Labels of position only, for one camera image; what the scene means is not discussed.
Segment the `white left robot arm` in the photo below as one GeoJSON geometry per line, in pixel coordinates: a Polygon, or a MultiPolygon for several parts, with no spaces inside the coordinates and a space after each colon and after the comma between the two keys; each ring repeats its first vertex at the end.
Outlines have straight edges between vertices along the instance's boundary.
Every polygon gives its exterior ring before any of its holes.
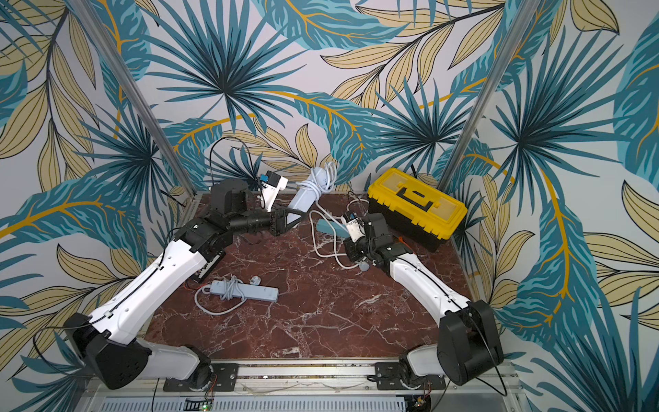
{"type": "Polygon", "coordinates": [[[223,259],[235,235],[286,233],[317,200],[311,190],[300,188],[289,204],[275,204],[278,192],[266,185],[264,208],[252,209],[245,182],[213,185],[203,212],[176,230],[161,256],[125,290],[90,315],[75,313],[66,320],[66,335],[85,368],[110,390],[136,379],[173,379],[192,391],[206,390],[214,378],[204,353],[191,346],[150,343],[137,334],[180,285],[195,274],[207,275],[223,259]]]}

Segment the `grey power strip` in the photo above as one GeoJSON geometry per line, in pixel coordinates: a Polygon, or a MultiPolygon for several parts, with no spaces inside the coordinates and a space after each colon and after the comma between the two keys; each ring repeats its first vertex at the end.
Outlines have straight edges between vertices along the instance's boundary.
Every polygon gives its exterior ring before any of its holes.
{"type": "Polygon", "coordinates": [[[210,285],[209,293],[211,295],[217,295],[223,300],[241,299],[277,302],[279,297],[278,288],[245,283],[230,283],[228,281],[213,281],[210,285]]]}
{"type": "Polygon", "coordinates": [[[322,195],[331,193],[334,190],[336,175],[337,170],[334,162],[326,163],[324,168],[312,169],[308,178],[298,183],[299,190],[288,207],[298,209],[305,214],[316,204],[326,217],[333,219],[330,213],[319,205],[319,199],[322,195]]]}

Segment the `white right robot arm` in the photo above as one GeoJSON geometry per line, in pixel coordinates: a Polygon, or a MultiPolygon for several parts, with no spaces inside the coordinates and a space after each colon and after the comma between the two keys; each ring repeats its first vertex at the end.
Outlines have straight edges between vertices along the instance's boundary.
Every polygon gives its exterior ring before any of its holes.
{"type": "Polygon", "coordinates": [[[411,247],[391,234],[383,215],[347,213],[343,220],[348,259],[384,271],[422,304],[439,328],[437,343],[403,355],[405,384],[444,375],[462,386],[499,369],[504,353],[494,310],[487,302],[468,299],[432,274],[411,247]]]}

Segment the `teal power strip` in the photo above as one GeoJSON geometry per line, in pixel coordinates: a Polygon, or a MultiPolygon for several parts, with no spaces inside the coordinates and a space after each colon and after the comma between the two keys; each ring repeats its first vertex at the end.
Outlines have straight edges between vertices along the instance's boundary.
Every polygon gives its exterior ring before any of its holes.
{"type": "Polygon", "coordinates": [[[326,233],[328,235],[336,235],[336,237],[340,239],[346,239],[350,237],[348,230],[346,230],[345,226],[341,225],[341,223],[337,223],[334,221],[326,221],[325,219],[319,219],[316,223],[316,228],[317,231],[321,233],[326,233]]]}

